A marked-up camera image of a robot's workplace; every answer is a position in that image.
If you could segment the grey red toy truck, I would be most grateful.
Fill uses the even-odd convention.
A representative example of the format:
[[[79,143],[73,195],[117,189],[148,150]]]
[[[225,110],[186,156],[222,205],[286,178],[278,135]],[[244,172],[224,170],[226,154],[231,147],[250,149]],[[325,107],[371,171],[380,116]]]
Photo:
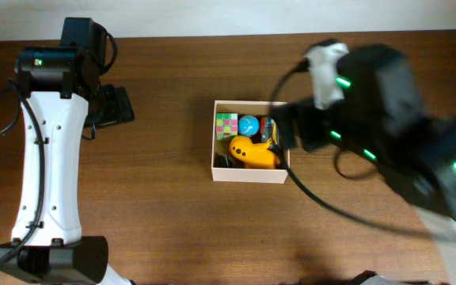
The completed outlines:
[[[279,130],[272,118],[264,116],[260,119],[260,139],[262,143],[268,143],[270,149],[279,144]]]

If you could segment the blue toy ball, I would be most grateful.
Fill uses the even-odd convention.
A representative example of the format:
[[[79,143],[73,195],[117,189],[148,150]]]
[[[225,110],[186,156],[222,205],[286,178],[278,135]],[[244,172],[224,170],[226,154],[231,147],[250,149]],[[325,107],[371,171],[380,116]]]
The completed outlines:
[[[260,123],[255,116],[245,115],[239,119],[237,127],[239,135],[252,137],[260,130]]]

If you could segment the yellow rubber animal toy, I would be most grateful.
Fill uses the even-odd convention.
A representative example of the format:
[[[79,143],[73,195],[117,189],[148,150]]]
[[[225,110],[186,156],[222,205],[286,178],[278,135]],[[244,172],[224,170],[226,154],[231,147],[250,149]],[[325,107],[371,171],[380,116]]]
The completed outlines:
[[[249,169],[276,169],[280,165],[279,157],[270,150],[271,143],[253,143],[251,138],[238,135],[231,139],[229,151],[237,160]]]

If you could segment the colourful puzzle cube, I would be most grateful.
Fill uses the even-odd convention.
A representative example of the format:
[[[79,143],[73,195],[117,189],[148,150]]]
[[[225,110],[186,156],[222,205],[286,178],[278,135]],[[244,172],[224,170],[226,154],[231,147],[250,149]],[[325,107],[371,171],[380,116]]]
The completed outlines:
[[[217,113],[215,116],[215,138],[224,140],[238,134],[237,113]]]

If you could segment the black round disc toy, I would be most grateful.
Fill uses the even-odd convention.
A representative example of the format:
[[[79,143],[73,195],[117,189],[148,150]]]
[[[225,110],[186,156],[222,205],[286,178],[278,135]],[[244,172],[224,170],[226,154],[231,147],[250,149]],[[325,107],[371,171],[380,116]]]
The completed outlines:
[[[226,154],[216,154],[214,160],[215,168],[233,168],[235,167],[234,161]]]

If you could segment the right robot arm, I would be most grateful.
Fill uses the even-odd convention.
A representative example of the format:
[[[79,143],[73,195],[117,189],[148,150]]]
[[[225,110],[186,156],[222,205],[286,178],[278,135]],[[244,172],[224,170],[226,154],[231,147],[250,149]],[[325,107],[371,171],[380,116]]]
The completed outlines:
[[[386,44],[315,44],[295,71],[310,73],[314,92],[310,99],[270,107],[279,152],[333,144],[370,162],[425,230],[372,221],[367,226],[434,241],[456,284],[456,117],[427,113],[407,57]]]

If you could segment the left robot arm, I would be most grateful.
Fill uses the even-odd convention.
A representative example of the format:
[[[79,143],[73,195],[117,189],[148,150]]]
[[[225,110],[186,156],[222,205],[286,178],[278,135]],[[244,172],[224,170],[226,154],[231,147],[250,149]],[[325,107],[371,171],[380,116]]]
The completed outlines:
[[[68,17],[56,47],[28,47],[10,83],[25,122],[17,220],[0,244],[0,272],[29,284],[125,284],[108,242],[85,236],[78,213],[82,133],[131,122],[122,87],[102,85],[117,57],[113,36],[88,17]]]

